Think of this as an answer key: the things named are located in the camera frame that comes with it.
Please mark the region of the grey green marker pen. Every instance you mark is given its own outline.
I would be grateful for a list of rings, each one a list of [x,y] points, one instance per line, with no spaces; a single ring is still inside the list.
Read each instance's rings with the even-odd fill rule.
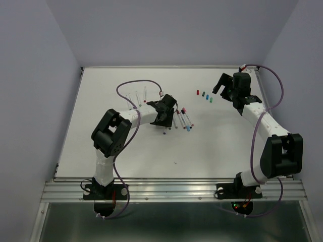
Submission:
[[[176,121],[175,114],[173,114],[173,124],[174,124],[175,129],[177,129],[178,128],[178,125],[177,125],[177,121]]]

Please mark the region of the dark red marker pen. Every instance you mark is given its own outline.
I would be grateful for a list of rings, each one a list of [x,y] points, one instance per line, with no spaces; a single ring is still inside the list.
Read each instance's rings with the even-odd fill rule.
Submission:
[[[182,120],[182,118],[181,118],[181,115],[180,115],[180,113],[179,113],[178,109],[176,110],[176,114],[177,114],[177,116],[178,116],[178,118],[179,118],[179,121],[180,121],[180,124],[181,124],[182,128],[183,128],[183,129],[186,129],[186,126],[185,126],[185,124],[184,124],[184,122],[183,122],[183,120]]]

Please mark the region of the teal green marker pen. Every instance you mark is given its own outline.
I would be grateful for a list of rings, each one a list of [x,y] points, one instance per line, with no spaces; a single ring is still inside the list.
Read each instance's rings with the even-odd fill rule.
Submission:
[[[141,107],[142,106],[142,103],[141,103],[141,100],[140,100],[138,91],[136,91],[135,94],[136,94],[136,99],[137,99],[137,102],[139,104],[139,107]]]

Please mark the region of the light blue marker pen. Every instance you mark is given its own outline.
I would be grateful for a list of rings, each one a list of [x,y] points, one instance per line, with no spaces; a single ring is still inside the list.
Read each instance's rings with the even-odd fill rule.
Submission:
[[[128,95],[126,95],[125,97],[127,98],[127,105],[128,105],[128,109],[129,109],[129,110],[132,110],[132,109],[133,109],[133,106],[132,106],[131,102],[129,102],[129,100],[130,100],[129,96],[128,96]]]

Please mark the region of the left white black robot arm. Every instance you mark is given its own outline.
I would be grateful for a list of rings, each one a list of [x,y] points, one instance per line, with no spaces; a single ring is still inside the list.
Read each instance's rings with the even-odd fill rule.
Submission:
[[[165,128],[172,126],[177,101],[166,94],[158,101],[132,110],[117,112],[109,109],[94,129],[91,139],[96,151],[96,167],[91,185],[83,190],[106,199],[112,194],[114,163],[143,124]]]

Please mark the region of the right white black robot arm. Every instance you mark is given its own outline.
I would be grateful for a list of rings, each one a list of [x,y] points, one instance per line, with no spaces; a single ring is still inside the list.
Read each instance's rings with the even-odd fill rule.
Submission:
[[[280,126],[266,111],[261,99],[251,95],[251,76],[248,73],[223,73],[213,88],[216,94],[220,88],[221,97],[233,104],[239,114],[255,128],[254,135],[260,135],[265,142],[260,161],[250,169],[240,172],[231,184],[217,186],[219,198],[244,197],[251,192],[259,195],[261,184],[270,178],[289,176],[302,170],[303,138]]]

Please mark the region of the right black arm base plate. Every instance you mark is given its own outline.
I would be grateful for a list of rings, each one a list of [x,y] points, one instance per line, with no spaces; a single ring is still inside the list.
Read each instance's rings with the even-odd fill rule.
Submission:
[[[220,200],[225,199],[245,199],[245,198],[252,198],[252,199],[261,199],[262,193],[257,193],[256,188],[260,188],[260,186],[253,186],[253,187],[245,187],[240,186],[237,187],[233,183],[220,183],[216,184],[216,192],[217,198]]]

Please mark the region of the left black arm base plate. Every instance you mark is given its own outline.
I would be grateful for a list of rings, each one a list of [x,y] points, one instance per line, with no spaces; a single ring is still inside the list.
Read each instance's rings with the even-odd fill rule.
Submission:
[[[127,194],[123,195],[122,191],[127,191],[122,184],[108,185],[107,188],[100,188],[97,185],[86,184],[83,193],[83,200],[85,201],[98,201],[98,200],[127,200]]]

